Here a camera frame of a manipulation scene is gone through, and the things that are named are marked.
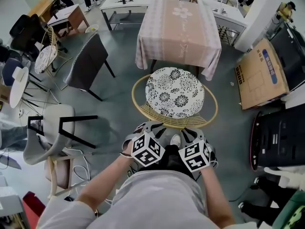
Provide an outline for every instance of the box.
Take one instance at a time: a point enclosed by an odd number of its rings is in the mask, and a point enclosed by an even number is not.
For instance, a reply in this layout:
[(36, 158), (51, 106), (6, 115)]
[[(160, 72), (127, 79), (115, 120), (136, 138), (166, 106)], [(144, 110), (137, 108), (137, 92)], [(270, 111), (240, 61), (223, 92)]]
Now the box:
[(281, 62), (267, 39), (262, 39), (237, 63), (242, 109), (263, 106), (289, 93)]

